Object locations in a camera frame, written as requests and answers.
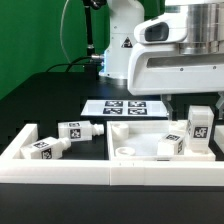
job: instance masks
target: green wall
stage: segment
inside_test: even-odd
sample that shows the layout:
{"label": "green wall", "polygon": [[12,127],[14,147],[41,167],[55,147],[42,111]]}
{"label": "green wall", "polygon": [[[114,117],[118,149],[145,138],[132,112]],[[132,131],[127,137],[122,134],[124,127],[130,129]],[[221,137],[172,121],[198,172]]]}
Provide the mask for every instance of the green wall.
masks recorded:
{"label": "green wall", "polygon": [[[146,18],[162,13],[164,0],[141,0]],[[65,0],[0,1],[0,99],[30,75],[66,62],[60,46],[60,20]],[[97,52],[108,45],[108,8],[93,12]],[[64,43],[71,59],[86,55],[81,0],[71,0],[64,23]]]}

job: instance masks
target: white lid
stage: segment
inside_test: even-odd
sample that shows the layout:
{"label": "white lid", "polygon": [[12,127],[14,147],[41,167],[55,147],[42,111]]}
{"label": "white lid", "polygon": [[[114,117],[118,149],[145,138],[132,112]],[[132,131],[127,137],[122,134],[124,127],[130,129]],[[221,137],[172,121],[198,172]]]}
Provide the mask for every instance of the white lid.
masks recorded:
{"label": "white lid", "polygon": [[69,138],[67,138],[67,137],[59,138],[59,140],[61,141],[61,143],[63,145],[63,150],[66,150],[71,147],[71,141]]}
{"label": "white lid", "polygon": [[92,135],[103,135],[104,134],[104,126],[102,124],[94,124],[92,125]]}

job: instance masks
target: white bottle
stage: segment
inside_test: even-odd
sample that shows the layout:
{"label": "white bottle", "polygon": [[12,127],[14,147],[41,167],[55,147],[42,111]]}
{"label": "white bottle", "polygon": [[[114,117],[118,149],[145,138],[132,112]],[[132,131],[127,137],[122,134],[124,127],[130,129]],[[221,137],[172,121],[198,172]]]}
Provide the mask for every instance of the white bottle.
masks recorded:
{"label": "white bottle", "polygon": [[69,138],[45,138],[20,149],[24,159],[59,159],[71,146]]}
{"label": "white bottle", "polygon": [[89,141],[92,136],[104,134],[104,126],[94,124],[90,121],[75,121],[58,123],[59,138],[67,137],[71,142]]}

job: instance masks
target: black table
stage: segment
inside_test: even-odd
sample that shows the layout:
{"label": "black table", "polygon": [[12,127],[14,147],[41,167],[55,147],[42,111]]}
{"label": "black table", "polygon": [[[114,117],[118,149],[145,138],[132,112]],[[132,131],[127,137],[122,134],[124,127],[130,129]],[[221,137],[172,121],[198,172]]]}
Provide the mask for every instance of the black table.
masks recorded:
{"label": "black table", "polygon": [[[124,87],[100,83],[83,73],[35,74],[0,101],[0,152],[26,123],[38,123],[39,137],[45,138],[57,137],[58,122],[89,119],[80,117],[87,99],[160,97],[134,97]],[[214,106],[217,94],[180,95],[174,100],[179,118],[186,118],[189,103]],[[106,120],[91,117],[92,122]],[[105,136],[93,142],[98,148],[94,154],[91,143],[79,143],[78,150],[63,159],[107,159]],[[216,154],[223,160],[220,151]],[[4,224],[213,224],[223,222],[223,207],[224,187],[0,184],[0,223]]]}

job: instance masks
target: white cube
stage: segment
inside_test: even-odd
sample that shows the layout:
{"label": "white cube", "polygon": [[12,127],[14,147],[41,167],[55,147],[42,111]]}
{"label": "white cube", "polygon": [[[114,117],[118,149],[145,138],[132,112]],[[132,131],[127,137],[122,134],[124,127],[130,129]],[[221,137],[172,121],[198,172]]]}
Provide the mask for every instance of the white cube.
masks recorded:
{"label": "white cube", "polygon": [[183,135],[176,133],[169,133],[158,142],[158,156],[172,156],[183,154]]}

